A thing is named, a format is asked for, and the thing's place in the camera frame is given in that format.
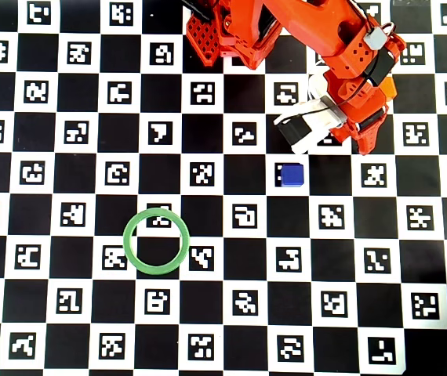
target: black and white pattern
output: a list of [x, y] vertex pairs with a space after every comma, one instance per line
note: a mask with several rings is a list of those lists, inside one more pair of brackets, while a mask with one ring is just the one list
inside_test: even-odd
[[[273, 125], [326, 70], [288, 33], [257, 70], [203, 67], [181, 4], [79, 3], [0, 0], [0, 374], [443, 369], [447, 0], [359, 2], [407, 42], [366, 156], [295, 155]], [[122, 245], [146, 208], [191, 232], [163, 276]], [[146, 219], [132, 247], [161, 265], [179, 230]]]

